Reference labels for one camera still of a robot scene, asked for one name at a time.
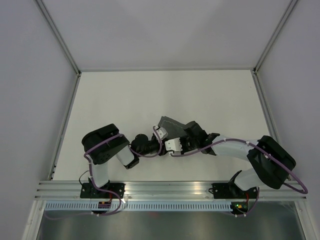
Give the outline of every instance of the metal frame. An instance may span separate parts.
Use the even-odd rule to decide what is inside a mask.
[[[52,168],[48,176],[51,179],[54,172],[64,135],[67,129],[69,117],[71,114],[72,106],[75,100],[77,88],[80,81],[81,71],[75,63],[65,41],[63,40],[59,30],[57,29],[48,9],[46,8],[43,0],[34,0],[40,12],[42,13],[44,19],[46,20],[49,28],[51,29],[53,35],[57,39],[64,52],[68,62],[77,74],[77,80],[74,84],[74,90],[70,97],[69,106],[67,108],[63,125],[60,131],[60,138],[57,141],[55,154],[52,158]],[[279,142],[279,136],[277,133],[276,126],[274,124],[270,108],[268,106],[268,101],[265,97],[263,91],[263,86],[259,79],[259,69],[261,68],[264,60],[268,56],[268,53],[272,49],[272,46],[279,37],[281,31],[283,30],[286,22],[288,21],[290,15],[297,6],[299,0],[291,0],[288,4],[284,14],[282,15],[279,23],[277,24],[271,38],[269,39],[265,49],[263,50],[258,62],[251,69],[252,78],[256,87],[257,95],[262,107],[262,111],[265,117],[265,121],[269,130],[270,135]],[[145,70],[165,70],[165,69],[145,69]],[[148,181],[148,182],[136,182],[127,181],[124,182],[125,187],[125,199],[130,203],[139,202],[189,202],[189,203],[218,203],[221,202],[220,199],[214,199],[213,195],[208,193],[208,188],[211,187],[213,181]],[[294,185],[295,187],[300,187],[295,181],[288,181],[288,183]],[[84,203],[85,199],[80,199],[81,186],[77,181],[41,181],[37,186],[37,190],[34,197],[33,206],[29,215],[28,222],[23,234],[23,240],[36,239],[38,230],[40,227],[42,215],[46,207],[47,201],[72,201],[78,203]],[[225,199],[225,203],[231,201],[242,201],[242,199]],[[313,221],[311,215],[311,209],[307,202],[305,195],[301,195],[293,190],[282,187],[279,190],[274,190],[266,186],[260,188],[259,201],[294,201],[297,209],[297,217],[300,219],[302,229],[304,231],[307,240],[319,239],[318,232],[316,231],[317,226]]]

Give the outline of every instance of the robotic arm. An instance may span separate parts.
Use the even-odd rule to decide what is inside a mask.
[[[100,188],[109,182],[107,164],[113,156],[126,169],[136,166],[139,157],[152,158],[167,153],[172,157],[184,157],[202,152],[249,161],[252,168],[238,171],[228,183],[229,191],[235,198],[261,185],[279,189],[286,184],[285,180],[296,166],[295,160],[270,136],[241,140],[219,133],[207,134],[195,121],[186,124],[183,130],[184,136],[167,139],[167,131],[156,126],[150,140],[146,135],[138,134],[131,145],[123,134],[119,134],[114,124],[88,133],[82,139],[82,144],[85,157],[91,162],[90,175],[95,185]]]

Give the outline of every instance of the perforated metal strip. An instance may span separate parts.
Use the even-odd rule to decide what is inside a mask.
[[[122,204],[123,211],[153,211],[153,212],[230,212],[231,202],[186,202],[186,201],[132,201]],[[118,202],[111,204],[110,211],[118,207]],[[103,210],[98,207],[97,201],[47,201],[47,211],[80,210],[97,211]]]

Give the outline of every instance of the white table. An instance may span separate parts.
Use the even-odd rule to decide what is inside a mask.
[[[114,123],[129,141],[140,133],[150,137],[161,116],[196,121],[207,133],[228,137],[269,134],[249,70],[84,72],[53,179],[77,180],[88,170],[81,144],[87,133]],[[130,170],[116,158],[108,165],[112,181],[229,180],[251,167],[244,160],[202,153],[140,158]]]

